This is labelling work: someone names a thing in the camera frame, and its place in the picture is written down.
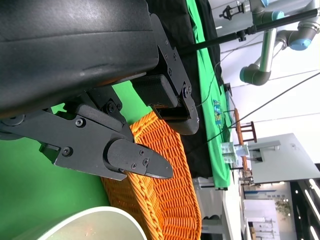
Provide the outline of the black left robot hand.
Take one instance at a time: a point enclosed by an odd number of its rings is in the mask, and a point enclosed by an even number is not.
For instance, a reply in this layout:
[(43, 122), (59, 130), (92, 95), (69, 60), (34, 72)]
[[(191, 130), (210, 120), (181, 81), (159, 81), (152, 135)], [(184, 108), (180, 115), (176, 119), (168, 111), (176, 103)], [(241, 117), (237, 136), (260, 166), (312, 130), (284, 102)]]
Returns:
[(174, 131), (198, 131), (191, 82), (146, 1), (1, 1), (2, 140), (38, 141), (54, 165), (91, 175), (170, 179), (121, 115), (113, 85), (126, 81)]

